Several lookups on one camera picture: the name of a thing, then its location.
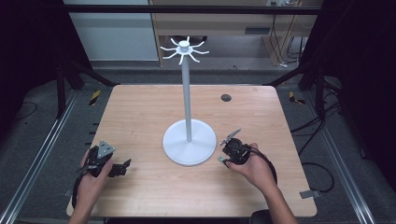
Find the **wooden table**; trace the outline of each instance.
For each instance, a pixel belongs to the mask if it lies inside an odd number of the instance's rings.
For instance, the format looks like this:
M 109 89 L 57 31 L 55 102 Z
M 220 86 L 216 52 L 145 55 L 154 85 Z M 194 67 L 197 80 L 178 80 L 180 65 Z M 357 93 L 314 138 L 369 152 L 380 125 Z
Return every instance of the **wooden table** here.
M 232 100 L 223 102 L 222 94 Z M 109 178 L 92 211 L 97 217 L 250 217 L 267 205 L 244 177 L 228 170 L 217 146 L 208 161 L 178 165 L 163 151 L 163 134 L 184 119 L 182 86 L 120 85 L 114 88 L 93 144 L 116 148 L 115 163 L 132 159 L 125 176 Z M 209 124 L 218 142 L 237 128 L 243 143 L 256 142 L 274 164 L 278 185 L 297 217 L 317 208 L 273 87 L 191 86 L 191 116 Z M 67 214 L 73 209 L 69 204 Z

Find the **hand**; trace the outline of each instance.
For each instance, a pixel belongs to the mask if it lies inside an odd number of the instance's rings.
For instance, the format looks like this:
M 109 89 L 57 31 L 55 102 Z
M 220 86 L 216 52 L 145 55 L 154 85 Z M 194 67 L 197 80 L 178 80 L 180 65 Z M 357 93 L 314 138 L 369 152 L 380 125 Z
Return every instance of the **hand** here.
M 249 146 L 259 150 L 256 143 L 252 143 Z M 226 164 L 232 171 L 243 175 L 250 184 L 264 194 L 274 187 L 277 188 L 268 163 L 255 153 L 250 153 L 245 164 L 237 165 L 231 161 L 227 161 Z
M 85 153 L 81 161 L 81 166 L 87 158 L 89 150 Z M 94 177 L 90 173 L 85 174 L 78 186 L 78 199 L 76 208 L 70 217 L 69 223 L 87 223 L 91 216 L 91 211 L 105 187 L 106 178 L 113 167 L 113 161 L 110 159 L 102 168 L 99 176 Z

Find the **gray floor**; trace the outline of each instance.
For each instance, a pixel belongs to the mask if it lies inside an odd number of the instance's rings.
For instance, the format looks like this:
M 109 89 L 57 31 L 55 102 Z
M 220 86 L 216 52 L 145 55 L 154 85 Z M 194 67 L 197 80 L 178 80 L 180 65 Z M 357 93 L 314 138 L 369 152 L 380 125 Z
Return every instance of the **gray floor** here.
M 272 66 L 260 37 L 210 36 L 205 47 L 207 49 L 202 48 L 202 51 L 210 50 L 211 53 L 197 56 L 201 63 L 191 63 L 191 84 L 261 85 L 286 74 L 293 67 L 292 64 L 288 68 Z M 165 61 L 163 66 L 155 62 L 93 64 L 98 73 L 120 83 L 181 83 L 181 72 L 175 63 L 178 60 Z M 21 207 L 17 219 L 20 223 L 65 223 L 68 218 L 65 208 L 69 198 L 63 196 L 64 189 L 73 186 L 75 169 L 93 139 L 93 133 L 111 93 L 111 88 L 86 76 L 83 78 L 86 82 L 83 90 L 71 91 L 67 88 L 68 95 L 77 95 L 76 103 Z M 297 89 L 298 80 L 299 77 L 296 77 L 277 87 L 290 129 L 305 124 L 315 116 L 309 104 L 300 105 L 289 100 L 290 91 L 294 92 L 297 99 L 307 102 L 313 97 L 311 91 L 300 92 Z M 94 106 L 89 105 L 92 93 L 96 90 L 101 90 L 98 101 Z M 327 101 L 326 106 L 330 106 L 336 103 L 336 98 L 330 95 Z M 56 83 L 52 81 L 31 90 L 26 95 L 25 102 L 34 103 L 37 106 L 36 111 L 27 118 L 15 119 L 8 136 L 0 143 L 2 211 L 17 191 L 56 121 Z M 27 103 L 23 105 L 17 118 L 27 116 L 34 110 L 35 106 Z M 325 129 L 331 134 L 375 222 L 396 223 L 395 192 L 380 174 L 375 163 L 361 158 L 359 146 L 348 124 L 342 114 L 337 112 L 334 109 L 328 113 Z M 294 133 L 302 135 L 293 136 L 297 150 L 309 138 L 309 135 L 304 134 L 312 133 L 317 126 L 315 124 Z M 316 216 L 301 217 L 299 220 L 302 223 L 364 223 L 358 219 L 342 177 L 333 164 L 329 147 L 322 137 L 325 129 L 309 143 L 301 155 L 301 161 L 316 162 L 329 169 L 334 176 L 334 188 L 315 199 L 318 207 Z M 304 170 L 312 188 L 326 189 L 330 186 L 331 179 L 323 170 L 313 166 L 305 166 Z

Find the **white pole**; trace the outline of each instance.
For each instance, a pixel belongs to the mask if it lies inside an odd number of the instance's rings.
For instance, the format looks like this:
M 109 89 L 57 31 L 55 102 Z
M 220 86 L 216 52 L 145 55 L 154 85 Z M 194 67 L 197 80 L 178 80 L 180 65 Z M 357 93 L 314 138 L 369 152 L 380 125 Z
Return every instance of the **white pole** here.
M 189 58 L 184 57 L 181 65 L 184 92 L 184 113 L 186 116 L 187 142 L 191 142 L 191 101 L 190 101 L 190 68 Z

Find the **white mug tree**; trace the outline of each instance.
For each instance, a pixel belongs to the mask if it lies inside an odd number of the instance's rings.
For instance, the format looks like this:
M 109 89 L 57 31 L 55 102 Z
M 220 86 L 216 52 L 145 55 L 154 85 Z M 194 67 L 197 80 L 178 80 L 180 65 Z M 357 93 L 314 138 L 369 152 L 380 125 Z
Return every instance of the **white mug tree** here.
M 216 148 L 216 135 L 213 129 L 205 122 L 198 119 L 191 119 L 191 99 L 190 99 L 190 68 L 189 57 L 195 62 L 196 60 L 191 54 L 193 52 L 199 54 L 207 54 L 209 51 L 201 52 L 194 48 L 202 46 L 205 41 L 196 46 L 190 46 L 190 37 L 187 40 L 182 40 L 176 43 L 174 39 L 172 42 L 177 46 L 176 52 L 164 59 L 173 58 L 175 55 L 181 55 L 179 65 L 181 65 L 182 79 L 183 79 L 183 93 L 184 93 L 184 109 L 185 119 L 177 121 L 172 124 L 163 135 L 163 149 L 166 155 L 174 162 L 180 165 L 193 166 L 201 164 L 210 158 Z

